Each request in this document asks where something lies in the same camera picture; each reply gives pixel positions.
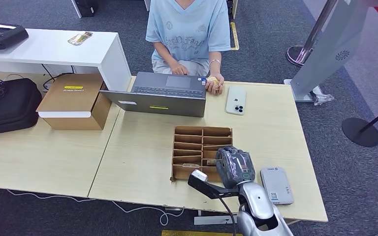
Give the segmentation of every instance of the light blue t-shirt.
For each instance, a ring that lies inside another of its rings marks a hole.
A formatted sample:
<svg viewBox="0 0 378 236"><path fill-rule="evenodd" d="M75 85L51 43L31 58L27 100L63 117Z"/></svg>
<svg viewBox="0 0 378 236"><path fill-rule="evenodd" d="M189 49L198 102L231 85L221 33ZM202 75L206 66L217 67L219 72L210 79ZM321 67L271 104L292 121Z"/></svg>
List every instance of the light blue t-shirt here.
<svg viewBox="0 0 378 236"><path fill-rule="evenodd" d="M185 10L175 0L152 0L146 40L161 42L176 60L208 59L230 50L225 0L194 0ZM154 50L152 59L161 59Z"/></svg>

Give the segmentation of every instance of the touchpad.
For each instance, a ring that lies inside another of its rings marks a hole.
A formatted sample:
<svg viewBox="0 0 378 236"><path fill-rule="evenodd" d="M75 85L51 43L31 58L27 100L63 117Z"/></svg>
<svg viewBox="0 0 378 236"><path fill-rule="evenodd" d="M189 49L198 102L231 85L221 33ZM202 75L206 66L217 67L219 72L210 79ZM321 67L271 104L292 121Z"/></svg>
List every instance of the touchpad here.
<svg viewBox="0 0 378 236"><path fill-rule="evenodd" d="M167 76L167 87L190 88L191 77Z"/></svg>

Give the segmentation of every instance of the yellow floor tape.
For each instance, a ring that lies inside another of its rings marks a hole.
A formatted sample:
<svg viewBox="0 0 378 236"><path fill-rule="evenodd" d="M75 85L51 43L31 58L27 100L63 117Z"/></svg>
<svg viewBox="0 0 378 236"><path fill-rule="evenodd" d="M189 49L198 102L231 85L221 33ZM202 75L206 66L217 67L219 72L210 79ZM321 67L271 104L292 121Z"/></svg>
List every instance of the yellow floor tape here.
<svg viewBox="0 0 378 236"><path fill-rule="evenodd" d="M232 236L227 233L207 233L207 232L195 232L195 231L178 231L178 230L163 230L161 236Z"/></svg>
<svg viewBox="0 0 378 236"><path fill-rule="evenodd" d="M231 51L238 51L240 49L240 45L238 44L237 29L235 28L235 23L230 22L230 26L232 29L232 35L234 36L234 45L235 45L235 48L231 48Z"/></svg>

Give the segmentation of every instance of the black computer tower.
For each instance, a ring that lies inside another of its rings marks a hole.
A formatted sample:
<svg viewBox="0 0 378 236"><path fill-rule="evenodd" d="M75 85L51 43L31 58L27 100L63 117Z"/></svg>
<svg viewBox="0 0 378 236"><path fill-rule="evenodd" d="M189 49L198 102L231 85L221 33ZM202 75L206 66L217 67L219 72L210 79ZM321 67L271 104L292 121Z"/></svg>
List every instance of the black computer tower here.
<svg viewBox="0 0 378 236"><path fill-rule="evenodd" d="M82 17L92 17L98 10L97 0L75 0L77 10Z"/></svg>

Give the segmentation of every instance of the cardboard divider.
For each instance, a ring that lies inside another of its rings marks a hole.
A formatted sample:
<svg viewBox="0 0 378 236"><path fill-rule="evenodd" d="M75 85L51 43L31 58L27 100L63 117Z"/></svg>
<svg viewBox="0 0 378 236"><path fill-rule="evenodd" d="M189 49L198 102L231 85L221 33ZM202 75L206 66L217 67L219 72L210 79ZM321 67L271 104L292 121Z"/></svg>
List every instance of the cardboard divider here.
<svg viewBox="0 0 378 236"><path fill-rule="evenodd" d="M191 144L191 143L180 143L175 142L173 144L174 149L183 149L183 150L202 150L202 144Z"/></svg>
<svg viewBox="0 0 378 236"><path fill-rule="evenodd" d="M194 170L201 170L201 167L184 167L183 165L173 165L174 179L189 179L190 174Z"/></svg>
<svg viewBox="0 0 378 236"><path fill-rule="evenodd" d="M203 137L203 145L232 146L232 137Z"/></svg>
<svg viewBox="0 0 378 236"><path fill-rule="evenodd" d="M232 132L231 132L230 128L204 127L203 135L204 136L213 136L213 137L231 137Z"/></svg>
<svg viewBox="0 0 378 236"><path fill-rule="evenodd" d="M203 146L204 151L218 151L218 149L226 147L228 145L211 145L211 146Z"/></svg>
<svg viewBox="0 0 378 236"><path fill-rule="evenodd" d="M202 151L173 149L173 157L176 156L201 156Z"/></svg>
<svg viewBox="0 0 378 236"><path fill-rule="evenodd" d="M198 126L176 126L175 134L202 135L202 127Z"/></svg>
<svg viewBox="0 0 378 236"><path fill-rule="evenodd" d="M202 156L175 156L173 157L173 164L196 164L201 166Z"/></svg>
<svg viewBox="0 0 378 236"><path fill-rule="evenodd" d="M202 166L217 166L216 159L202 159Z"/></svg>
<svg viewBox="0 0 378 236"><path fill-rule="evenodd" d="M192 144L202 144L202 135L182 135L175 134L175 142L181 143L192 143Z"/></svg>
<svg viewBox="0 0 378 236"><path fill-rule="evenodd" d="M231 128L176 126L170 180L188 179L194 170L200 170L208 181L221 182L215 156L218 149L232 144Z"/></svg>
<svg viewBox="0 0 378 236"><path fill-rule="evenodd" d="M217 155L217 151L203 151L202 157L204 159L215 159L216 155Z"/></svg>
<svg viewBox="0 0 378 236"><path fill-rule="evenodd" d="M208 182L222 182L215 166L203 166L201 171L208 176Z"/></svg>

